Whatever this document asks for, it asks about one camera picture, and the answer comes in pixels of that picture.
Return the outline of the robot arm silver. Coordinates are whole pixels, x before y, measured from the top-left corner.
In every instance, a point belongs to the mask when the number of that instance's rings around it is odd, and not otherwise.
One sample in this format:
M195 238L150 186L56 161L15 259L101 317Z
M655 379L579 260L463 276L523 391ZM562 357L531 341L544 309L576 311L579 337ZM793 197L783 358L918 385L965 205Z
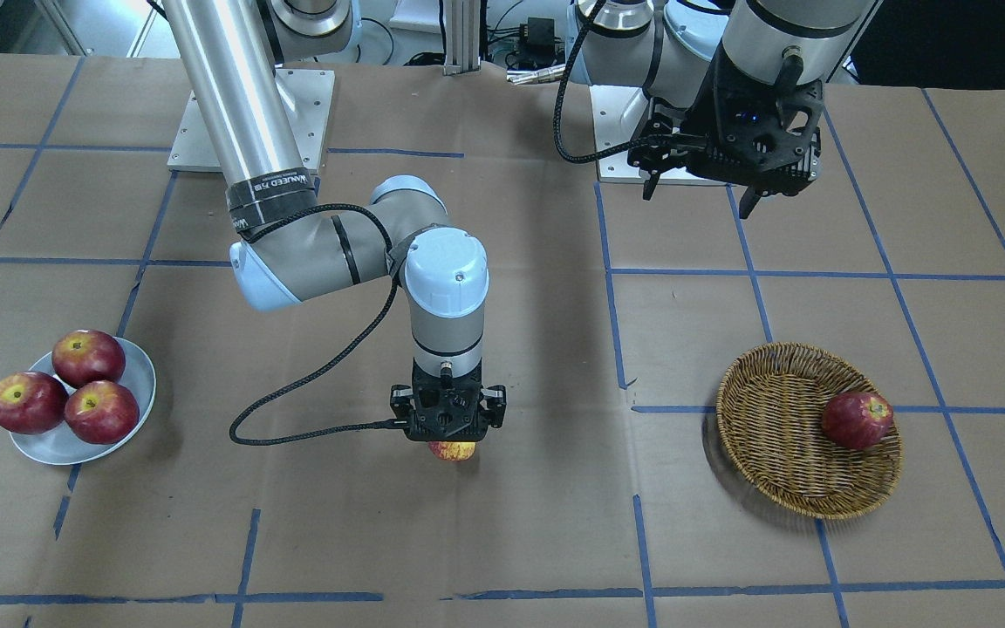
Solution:
M573 164L623 154L650 199L663 174L743 187L739 217L767 196L801 194L821 174L824 88L878 1L574 1L553 112ZM564 146L570 83L633 88L624 140L593 154Z
M489 290L482 243L452 226L418 176L380 183L365 206L320 204L282 81L287 61L350 46L355 1L164 1L228 189L229 261L252 307L273 311L390 278L410 311L410 385L374 428L475 442L502 425L506 390L482 382Z

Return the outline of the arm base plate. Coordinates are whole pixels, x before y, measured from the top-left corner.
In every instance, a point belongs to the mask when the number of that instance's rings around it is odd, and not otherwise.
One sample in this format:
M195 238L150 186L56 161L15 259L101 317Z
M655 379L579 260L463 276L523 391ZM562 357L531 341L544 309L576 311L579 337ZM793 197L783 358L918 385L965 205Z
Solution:
M167 165L228 183L283 168L318 174L336 84L331 69L226 69L195 79Z
M594 140L598 150L633 139L647 112L642 88L591 85L590 96ZM646 174L631 166L626 154L615 154L598 160L598 178L603 183L642 184Z

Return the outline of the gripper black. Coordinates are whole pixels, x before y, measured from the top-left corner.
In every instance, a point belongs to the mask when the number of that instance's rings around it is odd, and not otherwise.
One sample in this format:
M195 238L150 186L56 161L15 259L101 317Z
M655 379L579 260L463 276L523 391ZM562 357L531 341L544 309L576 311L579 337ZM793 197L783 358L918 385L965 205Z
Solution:
M709 134L713 119L707 110L670 104L661 97L646 97L647 112L629 140L627 162L645 172L642 199L651 201L661 176L683 174L706 180ZM738 201L738 218L747 220L769 191L747 188Z

